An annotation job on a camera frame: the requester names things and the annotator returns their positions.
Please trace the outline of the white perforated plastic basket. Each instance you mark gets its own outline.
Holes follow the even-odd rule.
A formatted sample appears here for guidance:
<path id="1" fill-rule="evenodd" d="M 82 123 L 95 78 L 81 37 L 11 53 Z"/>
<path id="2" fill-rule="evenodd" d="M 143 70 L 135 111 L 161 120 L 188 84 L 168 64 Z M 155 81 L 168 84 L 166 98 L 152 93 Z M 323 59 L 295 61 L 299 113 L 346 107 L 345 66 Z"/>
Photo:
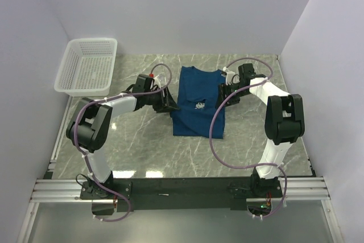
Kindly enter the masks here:
<path id="1" fill-rule="evenodd" d="M 107 96 L 117 46 L 114 38 L 82 38 L 68 42 L 54 90 L 72 97 Z"/>

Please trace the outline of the blue printed t-shirt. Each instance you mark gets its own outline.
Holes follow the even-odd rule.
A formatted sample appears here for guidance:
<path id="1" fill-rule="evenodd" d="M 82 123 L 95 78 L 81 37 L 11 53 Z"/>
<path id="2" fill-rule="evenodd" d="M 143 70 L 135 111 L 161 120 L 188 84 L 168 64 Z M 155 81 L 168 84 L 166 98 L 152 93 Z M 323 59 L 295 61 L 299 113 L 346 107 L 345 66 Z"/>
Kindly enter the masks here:
<path id="1" fill-rule="evenodd" d="M 174 136 L 209 138 L 210 124 L 219 107 L 218 87 L 224 82 L 219 69 L 206 72 L 196 67 L 181 68 L 179 110 L 170 113 Z"/>

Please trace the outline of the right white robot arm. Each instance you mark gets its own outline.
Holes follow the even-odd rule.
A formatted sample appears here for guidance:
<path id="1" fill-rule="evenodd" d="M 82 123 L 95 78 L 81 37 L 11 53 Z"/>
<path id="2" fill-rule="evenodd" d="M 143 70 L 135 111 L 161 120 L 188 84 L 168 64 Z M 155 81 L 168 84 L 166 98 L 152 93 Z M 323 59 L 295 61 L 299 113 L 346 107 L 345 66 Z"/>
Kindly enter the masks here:
<path id="1" fill-rule="evenodd" d="M 267 136 L 262 157 L 250 177 L 250 192 L 262 197 L 278 186 L 278 167 L 287 151 L 305 132 L 303 99 L 271 83 L 270 77 L 255 73 L 251 63 L 242 64 L 235 73 L 224 67 L 225 82 L 218 86 L 216 108 L 240 102 L 242 96 L 252 94 L 266 105 L 264 131 Z"/>

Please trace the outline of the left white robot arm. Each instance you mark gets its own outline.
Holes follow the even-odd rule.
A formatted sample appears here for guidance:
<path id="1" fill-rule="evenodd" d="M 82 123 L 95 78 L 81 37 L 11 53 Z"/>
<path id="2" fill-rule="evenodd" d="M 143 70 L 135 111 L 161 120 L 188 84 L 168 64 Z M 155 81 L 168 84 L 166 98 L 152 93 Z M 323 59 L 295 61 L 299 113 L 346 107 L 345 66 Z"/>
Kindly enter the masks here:
<path id="1" fill-rule="evenodd" d="M 102 151 L 110 121 L 146 105 L 156 113 L 179 110 L 167 86 L 163 87 L 152 74 L 140 74 L 136 82 L 119 95 L 101 100 L 82 98 L 68 124 L 66 136 L 81 152 L 88 178 L 94 183 L 93 191 L 102 199 L 110 197 L 114 191 L 113 173 Z"/>

